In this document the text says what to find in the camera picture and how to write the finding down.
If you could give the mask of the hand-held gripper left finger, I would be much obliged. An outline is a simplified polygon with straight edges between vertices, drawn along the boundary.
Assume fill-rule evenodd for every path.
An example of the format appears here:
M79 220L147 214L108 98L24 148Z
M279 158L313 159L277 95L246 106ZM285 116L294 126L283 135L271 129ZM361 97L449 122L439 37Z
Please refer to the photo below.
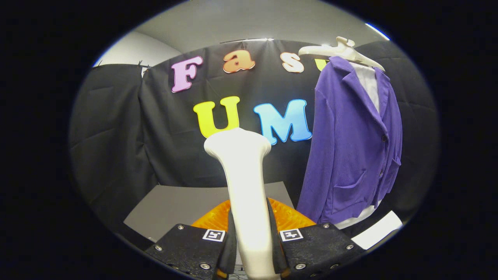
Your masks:
M190 226L174 225L145 252L191 278L227 280L237 259L231 202L220 203Z

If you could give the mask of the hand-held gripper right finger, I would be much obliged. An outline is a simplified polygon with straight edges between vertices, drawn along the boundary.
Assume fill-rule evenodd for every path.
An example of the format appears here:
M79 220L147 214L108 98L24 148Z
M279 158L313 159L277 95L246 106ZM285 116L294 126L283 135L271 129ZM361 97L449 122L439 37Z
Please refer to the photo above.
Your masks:
M283 280L327 278L366 255L366 250L331 223L316 224L291 207L267 198L272 261Z

